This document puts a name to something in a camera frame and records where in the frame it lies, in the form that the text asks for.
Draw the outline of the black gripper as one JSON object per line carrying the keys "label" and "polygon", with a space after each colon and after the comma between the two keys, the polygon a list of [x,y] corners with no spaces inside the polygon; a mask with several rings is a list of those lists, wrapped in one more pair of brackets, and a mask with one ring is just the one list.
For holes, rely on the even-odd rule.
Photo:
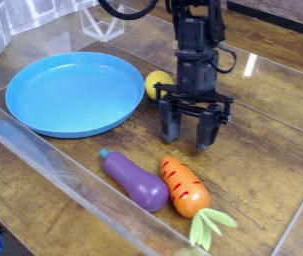
{"label": "black gripper", "polygon": [[161,137],[167,143],[180,136],[180,114],[199,118],[196,149],[207,149],[214,143],[220,124],[231,120],[234,99],[216,91],[218,74],[230,73],[219,68],[219,53],[177,51],[176,83],[155,85],[159,102]]}

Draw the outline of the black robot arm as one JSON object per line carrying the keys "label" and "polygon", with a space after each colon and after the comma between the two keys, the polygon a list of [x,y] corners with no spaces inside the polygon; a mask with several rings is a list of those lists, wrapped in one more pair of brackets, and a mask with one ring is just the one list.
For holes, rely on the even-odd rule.
{"label": "black robot arm", "polygon": [[236,58],[234,51],[220,45],[224,40],[224,23],[220,0],[167,0],[172,14],[177,50],[175,56],[176,84],[156,82],[156,101],[160,110],[161,137],[172,142],[180,137],[182,115],[199,119],[196,149],[204,150],[215,143],[219,126],[231,122],[234,98],[216,92],[219,53],[223,50]]}

